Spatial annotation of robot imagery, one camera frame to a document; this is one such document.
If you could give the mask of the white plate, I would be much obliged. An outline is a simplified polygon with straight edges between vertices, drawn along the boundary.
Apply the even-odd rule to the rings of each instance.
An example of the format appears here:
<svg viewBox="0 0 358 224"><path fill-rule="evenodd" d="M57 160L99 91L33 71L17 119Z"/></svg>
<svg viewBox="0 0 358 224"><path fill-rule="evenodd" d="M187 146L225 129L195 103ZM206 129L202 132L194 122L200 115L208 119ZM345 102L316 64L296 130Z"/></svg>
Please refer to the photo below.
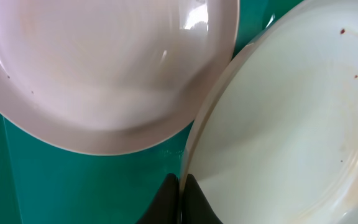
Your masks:
<svg viewBox="0 0 358 224"><path fill-rule="evenodd" d="M0 113L68 151L152 147L194 120L239 13L238 0L0 0Z"/></svg>
<svg viewBox="0 0 358 224"><path fill-rule="evenodd" d="M223 223L358 223L358 0L307 0L232 60L188 137Z"/></svg>

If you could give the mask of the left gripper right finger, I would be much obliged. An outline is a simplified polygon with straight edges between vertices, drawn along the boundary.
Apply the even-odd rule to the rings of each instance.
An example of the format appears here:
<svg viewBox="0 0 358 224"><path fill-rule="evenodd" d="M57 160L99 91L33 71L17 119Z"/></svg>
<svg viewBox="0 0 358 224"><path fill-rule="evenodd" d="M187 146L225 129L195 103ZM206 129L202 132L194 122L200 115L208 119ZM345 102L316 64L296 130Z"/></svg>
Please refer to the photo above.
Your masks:
<svg viewBox="0 0 358 224"><path fill-rule="evenodd" d="M181 198L181 223L223 224L214 213L202 189L198 185L197 180L192 174L187 175Z"/></svg>

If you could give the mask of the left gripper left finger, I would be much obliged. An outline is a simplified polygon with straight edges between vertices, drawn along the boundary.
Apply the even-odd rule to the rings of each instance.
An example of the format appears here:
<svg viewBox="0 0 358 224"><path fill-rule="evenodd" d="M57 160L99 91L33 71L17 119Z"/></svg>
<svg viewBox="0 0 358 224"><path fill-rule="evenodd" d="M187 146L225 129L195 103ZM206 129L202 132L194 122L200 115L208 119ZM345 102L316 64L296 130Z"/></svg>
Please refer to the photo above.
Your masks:
<svg viewBox="0 0 358 224"><path fill-rule="evenodd" d="M179 182L175 174L164 178L152 202L136 224L176 224Z"/></svg>

